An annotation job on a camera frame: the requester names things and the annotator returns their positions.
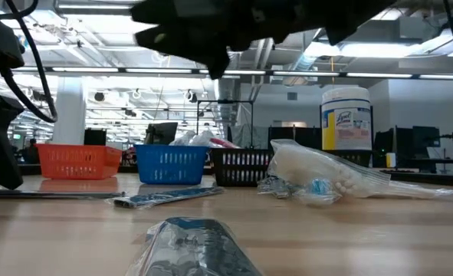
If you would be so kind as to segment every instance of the table surface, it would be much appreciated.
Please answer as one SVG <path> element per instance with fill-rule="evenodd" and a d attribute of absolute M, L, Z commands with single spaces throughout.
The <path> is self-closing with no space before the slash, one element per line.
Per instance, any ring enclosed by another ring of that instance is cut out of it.
<path fill-rule="evenodd" d="M 140 184 L 133 174 L 28 176 L 21 189 L 164 189 Z M 0 199 L 0 276 L 124 275 L 148 227 L 173 216 L 225 222 L 265 275 L 453 276 L 453 202 L 346 199 L 313 209 L 247 188 L 138 210 L 102 200 Z"/>

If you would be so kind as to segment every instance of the orange basket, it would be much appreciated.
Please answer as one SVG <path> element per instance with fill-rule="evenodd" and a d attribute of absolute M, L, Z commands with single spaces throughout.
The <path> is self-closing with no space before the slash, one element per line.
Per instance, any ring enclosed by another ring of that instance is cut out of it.
<path fill-rule="evenodd" d="M 51 179 L 105 179 L 119 169 L 122 152 L 108 146 L 37 144 L 42 176 Z"/>

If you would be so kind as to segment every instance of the lysol wipes container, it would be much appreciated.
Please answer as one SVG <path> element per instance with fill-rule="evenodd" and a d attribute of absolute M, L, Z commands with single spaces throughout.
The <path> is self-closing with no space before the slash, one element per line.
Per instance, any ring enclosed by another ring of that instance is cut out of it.
<path fill-rule="evenodd" d="M 371 150 L 369 91 L 344 87 L 323 94 L 321 105 L 323 150 Z"/>

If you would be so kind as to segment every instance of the white lid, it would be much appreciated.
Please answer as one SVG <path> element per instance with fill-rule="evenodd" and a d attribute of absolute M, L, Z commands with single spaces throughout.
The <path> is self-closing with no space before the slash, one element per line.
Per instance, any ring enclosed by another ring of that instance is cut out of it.
<path fill-rule="evenodd" d="M 361 99 L 369 100 L 369 91 L 362 87 L 342 87 L 323 93 L 322 104 L 332 100 Z"/>

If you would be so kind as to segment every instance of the white column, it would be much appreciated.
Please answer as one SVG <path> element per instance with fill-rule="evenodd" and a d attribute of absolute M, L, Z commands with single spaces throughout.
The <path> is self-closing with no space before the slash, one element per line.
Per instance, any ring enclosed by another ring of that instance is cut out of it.
<path fill-rule="evenodd" d="M 52 143 L 83 145 L 87 92 L 82 77 L 59 77 L 56 96 L 57 122 Z"/>

